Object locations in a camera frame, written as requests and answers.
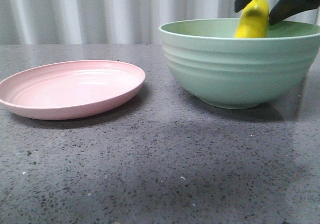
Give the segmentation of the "yellow plastic banana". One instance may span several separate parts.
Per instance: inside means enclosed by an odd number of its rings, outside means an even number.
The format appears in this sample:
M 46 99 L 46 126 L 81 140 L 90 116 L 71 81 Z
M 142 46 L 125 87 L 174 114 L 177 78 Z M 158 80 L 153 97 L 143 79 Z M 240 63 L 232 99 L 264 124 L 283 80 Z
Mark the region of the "yellow plastic banana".
M 265 38 L 269 24 L 269 3 L 267 0 L 252 0 L 243 9 L 235 38 Z

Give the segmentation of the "pink plate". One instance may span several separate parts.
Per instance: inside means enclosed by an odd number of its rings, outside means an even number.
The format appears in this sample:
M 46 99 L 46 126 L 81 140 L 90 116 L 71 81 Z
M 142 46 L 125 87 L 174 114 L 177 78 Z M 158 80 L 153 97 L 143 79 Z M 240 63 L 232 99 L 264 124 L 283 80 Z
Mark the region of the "pink plate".
M 145 80 L 132 64 L 78 60 L 43 65 L 0 83 L 0 103 L 32 119 L 68 120 L 117 108 L 132 99 Z

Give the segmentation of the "white curtain backdrop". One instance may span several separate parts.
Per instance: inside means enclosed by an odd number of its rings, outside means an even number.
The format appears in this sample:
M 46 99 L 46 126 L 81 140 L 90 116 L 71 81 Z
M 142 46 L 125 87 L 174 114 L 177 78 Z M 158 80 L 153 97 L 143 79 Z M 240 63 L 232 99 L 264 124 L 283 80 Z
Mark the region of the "white curtain backdrop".
M 237 18 L 235 0 L 0 0 L 1 44 L 156 44 L 161 24 Z

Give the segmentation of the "green ribbed bowl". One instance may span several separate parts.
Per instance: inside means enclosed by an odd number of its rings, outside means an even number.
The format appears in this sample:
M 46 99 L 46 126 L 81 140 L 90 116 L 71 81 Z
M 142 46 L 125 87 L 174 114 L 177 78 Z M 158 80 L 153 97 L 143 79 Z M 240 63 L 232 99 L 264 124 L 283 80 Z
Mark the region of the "green ribbed bowl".
M 235 38 L 237 19 L 195 19 L 159 27 L 173 77 L 203 102 L 246 109 L 274 100 L 307 74 L 320 47 L 318 25 L 281 21 L 265 38 Z

